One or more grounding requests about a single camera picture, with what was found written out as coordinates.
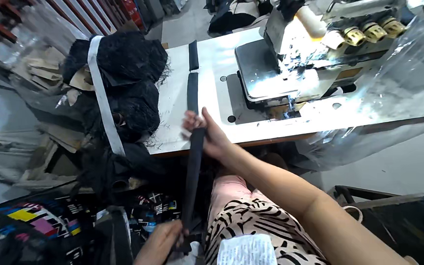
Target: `pink pants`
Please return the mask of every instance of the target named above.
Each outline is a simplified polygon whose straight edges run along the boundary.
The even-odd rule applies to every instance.
[[[213,182],[211,206],[209,209],[208,226],[210,226],[225,205],[234,199],[255,199],[273,203],[264,196],[261,191],[254,190],[251,192],[246,187],[244,179],[238,175],[225,175],[217,177]]]

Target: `white table top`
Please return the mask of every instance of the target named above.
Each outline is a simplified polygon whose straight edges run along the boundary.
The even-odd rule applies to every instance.
[[[220,77],[231,78],[238,71],[235,47],[259,39],[262,39],[260,29],[253,28],[197,43],[200,66],[197,70],[199,73],[199,109],[206,106],[210,115],[233,143],[424,117],[424,111],[416,109],[410,112],[407,111],[408,107],[400,109],[394,115],[392,104],[409,106],[410,101],[413,101],[412,104],[419,103],[420,97],[413,96],[413,99],[409,101],[400,102],[396,95],[397,88],[394,87],[396,85],[391,84],[390,86],[390,91],[394,94],[394,97],[391,98],[389,93],[385,93],[389,85],[386,85],[385,88],[384,85],[378,84],[374,91],[371,93],[364,91],[364,95],[357,99],[344,94],[307,103],[300,110],[301,118],[281,121],[262,119],[241,124],[229,123],[227,122],[228,114],[231,114],[233,110],[236,111],[237,106],[231,104],[230,97],[233,94],[230,93],[231,83],[220,81]],[[189,149],[189,142],[181,135],[183,131],[181,128],[182,118],[187,109],[188,45],[166,51],[171,60],[172,72],[164,84],[159,87],[158,108],[161,123],[156,133],[146,143],[150,154]],[[324,85],[333,82],[336,77],[334,75],[338,74],[338,72],[333,74],[331,70],[325,71],[326,76],[319,74],[320,82],[326,82]],[[234,89],[241,93],[238,85]],[[341,104],[341,107],[334,109],[334,103]]]

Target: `hand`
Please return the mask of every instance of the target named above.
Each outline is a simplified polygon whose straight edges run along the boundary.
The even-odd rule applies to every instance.
[[[173,244],[182,238],[182,231],[183,226],[180,220],[156,226],[135,258],[134,265],[162,265]]]
[[[192,132],[193,129],[199,127],[206,127],[207,133],[204,139],[204,151],[210,157],[216,160],[221,160],[225,157],[227,149],[232,145],[225,133],[215,123],[209,112],[204,107],[202,108],[202,115],[204,119],[199,117],[193,111],[186,111],[185,118],[183,119],[183,127]]]

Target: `white fabric strip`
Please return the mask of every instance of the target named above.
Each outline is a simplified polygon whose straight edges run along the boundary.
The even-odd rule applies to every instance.
[[[90,49],[88,51],[88,66],[90,67],[91,78],[93,80],[93,85],[96,91],[97,103],[101,111],[102,124],[106,130],[107,139],[111,145],[112,152],[125,156],[125,151],[123,149],[121,139],[117,133],[117,129],[115,128],[114,119],[112,118],[111,108],[109,107],[106,91],[101,79],[101,73],[99,72],[99,67],[97,66],[97,48],[99,48],[99,42],[102,38],[102,36],[95,36],[92,38]]]

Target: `person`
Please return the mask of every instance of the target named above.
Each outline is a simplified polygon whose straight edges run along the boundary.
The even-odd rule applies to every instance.
[[[204,152],[233,172],[219,174],[213,183],[206,264],[216,263],[222,240],[247,234],[268,234],[282,265],[412,264],[322,190],[232,144],[206,108],[202,114],[203,119],[187,111],[183,127],[206,127]],[[256,190],[248,190],[245,180]],[[158,226],[135,264],[162,264],[181,231],[180,221]]]

